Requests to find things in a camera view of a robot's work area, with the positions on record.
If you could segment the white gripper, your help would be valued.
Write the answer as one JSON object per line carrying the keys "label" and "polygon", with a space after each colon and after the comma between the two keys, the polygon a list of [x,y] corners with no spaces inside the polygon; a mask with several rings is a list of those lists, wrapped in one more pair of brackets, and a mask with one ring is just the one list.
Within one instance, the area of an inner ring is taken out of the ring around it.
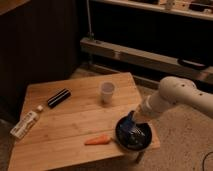
{"label": "white gripper", "polygon": [[[127,115],[127,123],[146,123],[150,120],[158,118],[163,113],[163,102],[159,97],[147,96],[136,108],[135,111],[130,111]],[[134,124],[132,132],[139,136],[144,136],[145,133]]]}

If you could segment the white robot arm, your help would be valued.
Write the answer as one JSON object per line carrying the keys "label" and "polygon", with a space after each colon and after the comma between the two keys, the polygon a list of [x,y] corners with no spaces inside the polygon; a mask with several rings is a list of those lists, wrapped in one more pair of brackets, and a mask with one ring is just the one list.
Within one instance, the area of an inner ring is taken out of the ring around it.
{"label": "white robot arm", "polygon": [[136,125],[160,117],[178,104],[188,105],[213,119],[213,94],[199,90],[191,80],[168,76],[159,82],[158,90],[144,98],[127,127],[129,134],[140,134]]}

